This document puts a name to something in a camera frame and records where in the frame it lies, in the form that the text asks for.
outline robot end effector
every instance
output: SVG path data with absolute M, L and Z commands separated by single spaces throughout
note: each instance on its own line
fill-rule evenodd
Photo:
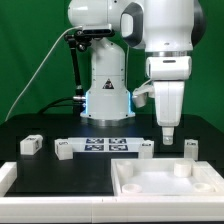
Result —
M 147 97 L 155 98 L 157 122 L 166 145 L 173 144 L 174 127 L 180 122 L 184 81 L 192 67 L 188 52 L 204 32 L 198 0 L 139 1 L 122 14 L 122 36 L 131 47 L 145 48 L 146 74 L 153 83 L 135 89 L 133 101 L 142 107 Z

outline small white block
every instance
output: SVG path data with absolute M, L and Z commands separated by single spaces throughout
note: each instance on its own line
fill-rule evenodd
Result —
M 67 139 L 55 140 L 55 153 L 59 160 L 73 159 L 72 145 Z
M 198 141 L 186 139 L 184 142 L 184 158 L 198 160 Z
M 139 159 L 150 159 L 154 154 L 154 141 L 146 140 L 144 141 L 138 149 Z
M 43 137 L 41 135 L 29 135 L 20 142 L 21 155 L 34 155 L 42 148 Z

